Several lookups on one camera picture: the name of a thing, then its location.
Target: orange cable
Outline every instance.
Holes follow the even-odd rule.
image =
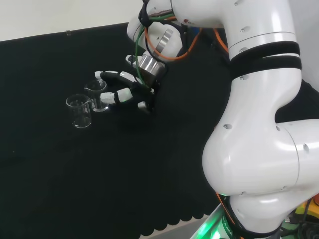
[[[228,210],[226,209],[225,205],[223,204],[223,201],[221,200],[221,198],[220,198],[219,194],[218,194],[218,193],[216,193],[216,195],[217,195],[217,197],[218,197],[218,199],[219,199],[219,201],[220,201],[221,205],[223,206],[223,208],[224,208],[225,212],[227,213],[228,217],[230,218],[231,222],[232,222],[233,224],[235,224],[234,220],[231,218],[231,216],[230,216],[230,214],[229,214]]]
[[[192,44],[191,44],[191,46],[190,46],[188,52],[190,52],[190,51],[193,49],[195,43],[196,43],[197,40],[198,40],[198,37],[199,37],[201,31],[202,31],[202,28],[200,29],[199,33],[198,33],[198,34],[196,35],[196,37],[194,38],[194,40],[193,40],[193,42],[192,42]],[[160,57],[162,57],[162,58],[164,58],[164,59],[166,59],[166,60],[179,60],[179,59],[182,59],[182,58],[184,58],[185,56],[188,55],[188,52],[185,52],[185,54],[183,54],[183,55],[181,55],[181,56],[178,56],[178,57],[164,56],[164,55],[160,54],[159,51],[157,51],[156,48],[153,46],[153,44],[152,44],[152,42],[151,42],[151,40],[150,40],[150,37],[149,37],[149,35],[148,35],[148,30],[147,30],[146,27],[145,27],[145,37],[146,37],[146,39],[147,39],[147,41],[148,41],[148,44],[151,46],[151,48],[153,48],[154,52],[156,52],[156,54],[157,54],[158,56],[160,56]]]
[[[170,16],[170,17],[166,18],[165,20],[176,20],[176,16]]]
[[[223,40],[220,38],[219,32],[217,31],[216,28],[214,28],[214,31],[215,31],[217,40],[219,41],[220,45],[221,45],[227,52],[229,52],[229,51],[228,51],[228,47],[225,45],[225,43],[223,42]]]

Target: green cable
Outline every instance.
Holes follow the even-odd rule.
[[[141,37],[141,35],[143,34],[143,32],[144,32],[144,27],[141,26],[139,35],[138,35],[138,37],[136,38],[136,43],[135,43],[135,62],[136,62],[136,70],[137,70],[137,72],[138,72],[139,79],[141,80],[141,82],[143,83],[143,85],[145,85],[145,82],[143,81],[142,76],[141,76],[141,73],[140,73],[140,66],[139,66],[139,60],[138,60],[139,40],[140,40],[140,37]]]
[[[174,14],[168,14],[168,15],[165,15],[165,16],[159,16],[159,17],[150,17],[150,20],[163,20],[165,18],[169,18],[171,16],[175,16]]]

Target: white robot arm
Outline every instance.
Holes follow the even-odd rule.
[[[226,31],[232,89],[225,113],[208,140],[203,170],[212,188],[230,196],[229,210],[243,229],[268,237],[299,204],[319,192],[319,120],[276,124],[302,81],[300,50],[288,0],[150,0],[148,15],[173,10],[189,26]],[[132,20],[136,40],[141,23]],[[176,56],[179,32],[154,23],[151,42]],[[139,43],[145,48],[144,35]]]

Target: glass beaker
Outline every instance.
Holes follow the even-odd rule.
[[[88,127],[91,120],[90,99],[84,94],[72,95],[66,99],[69,108],[72,125],[76,128]]]
[[[107,84],[103,80],[93,80],[85,85],[84,91],[91,99],[91,109],[95,112],[108,110],[109,105],[101,101],[101,93],[105,92]]]

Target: black table surface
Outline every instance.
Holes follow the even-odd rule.
[[[0,239],[137,239],[218,205],[201,156],[231,79],[202,38],[170,65],[155,114],[123,107],[71,127],[68,96],[95,71],[131,71],[126,26],[0,42]],[[305,82],[276,122],[304,119],[319,119]]]

